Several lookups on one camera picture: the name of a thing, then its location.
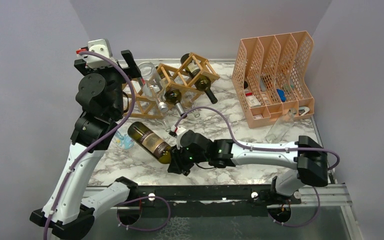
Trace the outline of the green wine bottle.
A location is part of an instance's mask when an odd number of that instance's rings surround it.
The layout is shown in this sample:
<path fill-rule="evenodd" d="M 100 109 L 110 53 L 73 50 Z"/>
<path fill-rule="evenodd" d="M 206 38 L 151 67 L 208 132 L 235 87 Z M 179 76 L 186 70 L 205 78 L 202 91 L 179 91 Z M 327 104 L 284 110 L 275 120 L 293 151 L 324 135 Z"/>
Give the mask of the green wine bottle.
<path fill-rule="evenodd" d="M 177 88 L 169 88 L 164 94 L 165 100 L 167 103 L 173 105 L 177 110 L 178 114 L 182 116 L 187 116 L 186 111 L 182 105 L 182 93 Z"/>
<path fill-rule="evenodd" d="M 133 122 L 128 128 L 127 134 L 161 164 L 171 163 L 170 150 L 172 147 L 142 122 Z"/>
<path fill-rule="evenodd" d="M 190 79 L 192 80 L 194 77 L 198 75 L 198 73 L 200 72 L 200 68 L 198 67 L 196 61 L 192 60 L 190 63 L 186 65 L 185 71 L 187 72 Z M 199 90 L 200 92 L 204 92 L 209 98 L 210 102 L 212 104 L 216 104 L 218 102 L 218 99 L 212 92 L 211 85 L 212 85 L 211 80 L 207 76 L 200 76 L 194 83 L 194 86 L 197 90 Z"/>

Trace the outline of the clear bottle silver cap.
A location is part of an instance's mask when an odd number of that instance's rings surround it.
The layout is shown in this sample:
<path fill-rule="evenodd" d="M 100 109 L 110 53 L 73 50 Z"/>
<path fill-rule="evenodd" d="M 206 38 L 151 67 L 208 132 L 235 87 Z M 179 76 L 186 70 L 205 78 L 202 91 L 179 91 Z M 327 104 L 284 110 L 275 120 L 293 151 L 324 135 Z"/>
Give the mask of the clear bottle silver cap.
<path fill-rule="evenodd" d="M 154 101 L 161 113 L 166 113 L 169 110 L 168 105 L 163 100 L 166 89 L 162 85 L 162 79 L 156 66 L 152 62 L 145 61 L 138 65 L 138 69 L 141 74 L 142 95 Z"/>

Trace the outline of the wooden lattice wine rack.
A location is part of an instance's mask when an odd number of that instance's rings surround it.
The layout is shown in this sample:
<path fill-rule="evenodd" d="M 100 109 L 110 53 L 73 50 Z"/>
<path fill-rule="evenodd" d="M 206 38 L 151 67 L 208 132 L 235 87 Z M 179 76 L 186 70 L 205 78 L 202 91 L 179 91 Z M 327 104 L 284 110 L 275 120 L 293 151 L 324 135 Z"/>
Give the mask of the wooden lattice wine rack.
<path fill-rule="evenodd" d="M 192 60 L 196 61 L 196 64 L 200 68 L 200 72 L 196 77 L 190 79 L 189 75 L 185 71 L 185 67 Z M 180 90 L 182 94 L 181 103 L 185 110 L 186 108 L 188 108 L 188 102 L 186 99 L 187 92 L 194 94 L 194 102 L 201 95 L 206 95 L 205 92 L 197 90 L 194 85 L 194 83 L 199 77 L 208 77 L 211 81 L 212 87 L 212 84 L 216 80 L 218 80 L 220 76 L 212 68 L 208 59 L 193 52 L 184 54 L 180 59 L 180 63 L 180 67 L 173 67 L 163 63 L 160 63 L 159 65 L 154 65 L 157 69 L 158 74 L 161 77 L 162 86 L 165 87 L 165 93 L 170 88 Z M 122 87 L 122 90 L 124 90 L 127 94 L 128 104 L 133 107 L 133 113 L 131 114 L 131 117 L 140 119 L 162 119 L 163 114 L 165 113 L 161 113 L 156 103 L 143 95 L 141 78 L 134 78 L 132 79 L 132 82 L 134 84 L 133 91 L 130 91 L 126 84 L 124 84 Z M 172 104 L 166 102 L 164 95 L 162 99 L 167 104 L 168 111 L 171 109 L 176 110 L 176 108 Z"/>

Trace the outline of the square clear glass bottle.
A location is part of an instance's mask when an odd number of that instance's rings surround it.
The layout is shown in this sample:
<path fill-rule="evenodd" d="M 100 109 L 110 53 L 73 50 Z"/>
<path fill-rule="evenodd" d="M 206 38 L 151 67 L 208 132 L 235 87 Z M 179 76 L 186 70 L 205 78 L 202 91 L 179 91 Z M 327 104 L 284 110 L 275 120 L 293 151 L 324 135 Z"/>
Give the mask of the square clear glass bottle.
<path fill-rule="evenodd" d="M 171 128 L 176 123 L 176 121 L 177 121 L 176 117 L 171 116 L 169 114 L 163 114 L 162 119 L 160 120 L 160 122 L 163 125 L 163 129 L 167 133 L 171 131 Z"/>

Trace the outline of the slim clear glass bottle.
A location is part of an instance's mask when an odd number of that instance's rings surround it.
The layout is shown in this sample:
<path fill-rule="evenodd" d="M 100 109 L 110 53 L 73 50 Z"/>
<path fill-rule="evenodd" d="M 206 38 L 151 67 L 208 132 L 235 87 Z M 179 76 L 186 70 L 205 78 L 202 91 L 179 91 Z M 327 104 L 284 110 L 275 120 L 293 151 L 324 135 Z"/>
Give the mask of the slim clear glass bottle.
<path fill-rule="evenodd" d="M 191 92 L 187 92 L 186 95 L 185 95 L 185 98 L 187 99 L 187 104 L 188 104 L 188 107 L 189 108 L 195 108 L 196 106 L 194 105 L 194 94 L 191 93 Z M 200 117 L 200 110 L 197 109 L 195 111 L 193 111 L 193 115 L 195 118 L 199 118 Z"/>

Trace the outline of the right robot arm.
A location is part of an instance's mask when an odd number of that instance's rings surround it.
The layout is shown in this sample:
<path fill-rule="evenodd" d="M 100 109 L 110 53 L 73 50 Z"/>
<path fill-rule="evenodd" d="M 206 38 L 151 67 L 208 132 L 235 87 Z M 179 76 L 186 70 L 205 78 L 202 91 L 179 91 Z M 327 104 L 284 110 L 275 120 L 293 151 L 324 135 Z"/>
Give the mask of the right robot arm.
<path fill-rule="evenodd" d="M 329 183 L 327 153 L 306 135 L 287 143 L 210 140 L 192 130 L 177 133 L 175 137 L 176 144 L 170 149 L 169 173 L 187 176 L 195 164 L 203 162 L 218 169 L 244 165 L 284 167 L 288 171 L 274 177 L 268 190 L 269 199 L 276 204 L 305 185 L 325 187 Z"/>

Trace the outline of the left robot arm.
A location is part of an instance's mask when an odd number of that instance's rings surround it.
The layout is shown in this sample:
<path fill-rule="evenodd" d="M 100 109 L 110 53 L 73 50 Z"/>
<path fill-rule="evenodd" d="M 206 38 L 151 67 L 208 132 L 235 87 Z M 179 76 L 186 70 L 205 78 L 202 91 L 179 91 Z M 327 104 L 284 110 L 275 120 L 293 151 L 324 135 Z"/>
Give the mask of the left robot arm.
<path fill-rule="evenodd" d="M 122 85 L 133 90 L 132 80 L 141 77 L 140 70 L 129 50 L 121 53 L 125 68 L 91 47 L 77 53 L 80 59 L 74 67 L 83 77 L 75 99 L 82 113 L 75 122 L 68 157 L 51 197 L 29 218 L 43 228 L 44 239 L 52 234 L 61 240 L 80 240 L 100 215 L 118 203 L 129 206 L 137 200 L 137 184 L 125 177 L 91 197 L 84 198 L 84 193 L 116 131 L 134 110 L 135 95 L 128 109 L 123 107 Z"/>

